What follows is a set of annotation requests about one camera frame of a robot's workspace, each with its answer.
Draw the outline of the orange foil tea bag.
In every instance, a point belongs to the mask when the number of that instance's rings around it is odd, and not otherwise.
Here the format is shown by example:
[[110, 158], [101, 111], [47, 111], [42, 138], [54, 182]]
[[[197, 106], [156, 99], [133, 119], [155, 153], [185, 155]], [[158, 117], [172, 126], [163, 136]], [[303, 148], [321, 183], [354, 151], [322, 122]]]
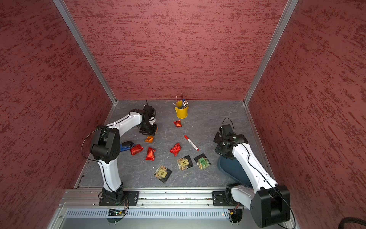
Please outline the orange foil tea bag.
[[147, 143], [153, 143], [153, 142], [154, 142], [154, 136], [153, 136], [153, 135], [148, 136], [148, 137], [146, 138], [145, 142], [147, 142]]

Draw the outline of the red foil tea bag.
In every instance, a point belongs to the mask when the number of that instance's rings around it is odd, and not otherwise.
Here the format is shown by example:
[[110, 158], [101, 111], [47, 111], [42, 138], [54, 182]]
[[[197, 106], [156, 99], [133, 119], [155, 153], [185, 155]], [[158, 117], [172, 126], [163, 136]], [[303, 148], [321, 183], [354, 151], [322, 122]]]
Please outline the red foil tea bag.
[[182, 147], [180, 143], [176, 143], [170, 150], [170, 153], [174, 154], [174, 156], [177, 156], [179, 152], [181, 151]]
[[135, 145], [135, 146], [133, 146], [131, 149], [130, 149], [130, 153], [131, 153], [131, 155], [136, 155], [136, 154], [138, 154], [138, 153], [140, 153], [140, 152], [142, 152], [144, 150], [144, 148], [140, 145], [140, 144], [138, 144], [138, 145]]
[[154, 161], [155, 160], [155, 152], [156, 150], [154, 148], [148, 147], [147, 155], [145, 160], [146, 161]]

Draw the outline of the teal plastic storage box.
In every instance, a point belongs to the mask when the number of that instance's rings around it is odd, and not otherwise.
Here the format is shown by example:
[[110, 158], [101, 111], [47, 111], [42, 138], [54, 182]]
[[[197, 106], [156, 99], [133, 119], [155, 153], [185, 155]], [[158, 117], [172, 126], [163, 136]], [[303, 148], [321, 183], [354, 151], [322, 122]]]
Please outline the teal plastic storage box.
[[252, 187], [251, 181], [237, 159], [219, 157], [218, 169], [240, 185]]

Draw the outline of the black green tea pouch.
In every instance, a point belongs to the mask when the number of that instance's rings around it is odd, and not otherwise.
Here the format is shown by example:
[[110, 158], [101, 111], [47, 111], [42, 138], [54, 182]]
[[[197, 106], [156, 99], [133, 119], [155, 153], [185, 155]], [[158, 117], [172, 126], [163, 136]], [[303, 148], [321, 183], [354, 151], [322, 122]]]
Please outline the black green tea pouch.
[[205, 154], [200, 154], [194, 158], [200, 170], [204, 170], [211, 166], [211, 163]]

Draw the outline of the small red tea bag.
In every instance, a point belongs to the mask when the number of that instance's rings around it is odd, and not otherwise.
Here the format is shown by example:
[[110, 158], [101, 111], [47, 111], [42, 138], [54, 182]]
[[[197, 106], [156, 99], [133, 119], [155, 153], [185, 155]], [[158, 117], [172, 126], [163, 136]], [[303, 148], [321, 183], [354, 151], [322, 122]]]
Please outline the small red tea bag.
[[173, 123], [174, 123], [174, 125], [175, 125], [177, 128], [180, 128], [180, 127], [182, 127], [182, 126], [183, 126], [183, 125], [181, 124], [181, 121], [180, 121], [180, 120], [178, 120], [178, 121], [174, 121]]

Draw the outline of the black yellow tea pouch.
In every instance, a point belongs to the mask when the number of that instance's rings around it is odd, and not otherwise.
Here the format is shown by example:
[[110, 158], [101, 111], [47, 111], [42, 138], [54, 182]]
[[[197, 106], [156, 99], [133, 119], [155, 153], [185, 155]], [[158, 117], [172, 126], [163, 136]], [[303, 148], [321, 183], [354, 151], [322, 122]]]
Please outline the black yellow tea pouch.
[[193, 163], [190, 156], [184, 156], [177, 159], [177, 165], [180, 170], [184, 171], [193, 167]]
[[160, 180], [161, 182], [165, 183], [170, 175], [172, 174], [172, 171], [168, 169], [165, 166], [160, 166], [154, 173], [154, 176]]

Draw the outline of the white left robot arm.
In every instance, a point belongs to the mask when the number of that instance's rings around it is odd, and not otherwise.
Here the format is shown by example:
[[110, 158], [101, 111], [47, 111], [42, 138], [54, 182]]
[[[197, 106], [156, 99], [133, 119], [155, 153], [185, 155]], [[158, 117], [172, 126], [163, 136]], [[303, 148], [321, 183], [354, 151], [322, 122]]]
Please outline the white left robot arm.
[[98, 163], [103, 188], [100, 200], [101, 206], [121, 205], [126, 203], [124, 186], [120, 179], [117, 158], [120, 153], [120, 137], [133, 127], [139, 128], [139, 133], [154, 136], [157, 131], [156, 110], [149, 105], [143, 109], [133, 109], [125, 117], [105, 126], [98, 126], [91, 134], [93, 139], [90, 146], [92, 161]]

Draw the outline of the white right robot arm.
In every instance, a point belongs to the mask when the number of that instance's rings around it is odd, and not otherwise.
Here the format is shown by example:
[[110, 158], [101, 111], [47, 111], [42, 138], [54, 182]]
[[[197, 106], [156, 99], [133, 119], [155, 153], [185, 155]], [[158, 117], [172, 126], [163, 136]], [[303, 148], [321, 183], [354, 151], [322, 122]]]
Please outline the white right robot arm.
[[252, 185], [229, 188], [228, 198], [249, 209], [259, 228], [289, 221], [293, 213], [289, 190], [266, 172], [247, 139], [243, 135], [217, 132], [213, 141], [217, 144], [215, 152], [226, 159], [236, 159]]

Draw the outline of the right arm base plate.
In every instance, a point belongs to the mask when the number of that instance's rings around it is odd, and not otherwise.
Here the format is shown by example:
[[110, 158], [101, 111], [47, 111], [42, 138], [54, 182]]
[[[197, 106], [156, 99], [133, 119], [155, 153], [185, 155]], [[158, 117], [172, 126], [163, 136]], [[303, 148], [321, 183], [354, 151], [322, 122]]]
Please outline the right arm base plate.
[[229, 190], [226, 191], [213, 191], [212, 200], [214, 207], [242, 207], [243, 205], [235, 201]]

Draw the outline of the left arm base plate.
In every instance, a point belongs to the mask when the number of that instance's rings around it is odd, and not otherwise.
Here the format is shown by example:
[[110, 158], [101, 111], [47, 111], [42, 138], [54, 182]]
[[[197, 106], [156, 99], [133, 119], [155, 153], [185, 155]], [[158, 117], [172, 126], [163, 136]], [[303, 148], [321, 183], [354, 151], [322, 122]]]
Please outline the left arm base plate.
[[103, 192], [98, 196], [99, 206], [103, 207], [120, 207], [120, 206], [136, 206], [139, 199], [139, 191], [123, 191], [122, 198], [120, 200], [113, 200]]

